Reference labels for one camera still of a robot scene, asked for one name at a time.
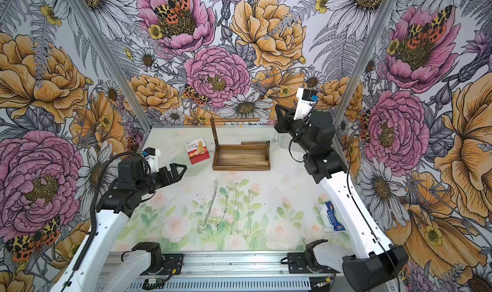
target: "wooden rod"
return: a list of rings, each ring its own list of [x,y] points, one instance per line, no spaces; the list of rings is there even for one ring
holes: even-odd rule
[[[232,119],[214,119],[214,122],[257,122],[260,118],[232,118]]]

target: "ventilated metal panel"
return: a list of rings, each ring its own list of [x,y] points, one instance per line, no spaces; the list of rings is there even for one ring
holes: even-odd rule
[[[146,292],[142,289],[145,279],[135,280],[126,292]],[[306,291],[311,290],[308,277],[285,278],[173,278],[156,292],[185,291]]]

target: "orange peony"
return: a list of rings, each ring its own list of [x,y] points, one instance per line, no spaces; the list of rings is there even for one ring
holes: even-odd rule
[[[485,226],[492,218],[492,73],[453,95],[453,120],[442,115],[455,135],[445,157],[435,158],[441,180],[449,184],[461,215]]]
[[[298,22],[285,26],[283,31],[274,30],[289,12],[290,7],[279,5],[278,0],[254,0],[253,7],[243,0],[236,5],[230,28],[241,38],[239,44],[253,46],[256,66],[284,71],[303,55],[306,27]]]
[[[263,98],[273,99],[273,103],[280,104],[286,107],[294,107],[294,100],[297,100],[297,89],[303,86],[304,73],[291,73],[277,69],[268,69],[266,71],[258,71],[256,76],[251,80],[251,85],[258,89],[267,89]],[[275,109],[270,111],[270,118],[276,119]]]
[[[220,119],[213,111],[204,110],[199,106],[191,110],[190,114],[191,116],[184,116],[184,125],[210,125],[210,119]]]
[[[413,171],[407,183],[409,195],[403,207],[408,211],[410,221],[406,227],[396,222],[386,234],[395,245],[403,245],[408,256],[416,264],[425,267],[430,260],[430,274],[441,277],[455,264],[462,264],[463,274],[458,283],[463,284],[472,276],[471,267],[485,265],[487,256],[481,248],[469,240],[463,221],[452,217],[456,205],[451,193],[437,182],[430,172]],[[473,235],[478,232],[470,227]]]
[[[18,35],[15,40],[0,33],[0,107],[16,108],[11,118],[24,115],[30,105],[44,108],[55,117],[56,123],[64,123],[73,116],[75,109],[87,105],[86,78],[60,47],[49,46],[46,71],[36,83],[34,47],[29,36]]]
[[[78,110],[75,120],[70,125],[72,142],[87,147],[93,145],[97,150],[107,140],[113,143],[113,152],[124,152],[126,146],[123,119],[120,113],[111,107],[103,92],[99,92],[97,100],[90,97],[90,109]]]
[[[134,76],[130,80],[130,86],[145,112],[152,108],[165,113],[170,108],[182,105],[179,91],[158,77],[145,74]],[[126,110],[132,111],[126,99],[124,106]]]
[[[348,76],[343,77],[341,80],[333,79],[329,82],[321,85],[321,92],[318,93],[319,102],[316,106],[317,109],[330,109],[337,107],[340,104],[343,93],[347,88]],[[362,110],[362,83],[357,84],[355,92],[350,98],[345,116],[350,122],[355,122],[357,116]]]

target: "product box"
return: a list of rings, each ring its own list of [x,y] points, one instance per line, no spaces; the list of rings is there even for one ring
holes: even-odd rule
[[[197,139],[187,141],[184,145],[186,147],[186,151],[188,152],[191,164],[196,164],[210,158],[209,151],[205,146],[205,141],[203,141],[203,138],[199,137]]]

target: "floral wallpaper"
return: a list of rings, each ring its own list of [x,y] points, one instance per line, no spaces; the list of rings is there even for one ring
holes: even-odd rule
[[[48,291],[139,121],[66,0],[0,0],[0,290]]]
[[[492,289],[490,2],[398,0],[336,129],[407,290]]]
[[[351,73],[382,2],[84,1],[138,102],[161,126],[209,125],[211,118],[273,125],[274,105],[294,107],[300,87],[322,94],[319,109],[333,107],[344,88],[326,84]],[[77,34],[75,13],[62,5],[48,2]]]

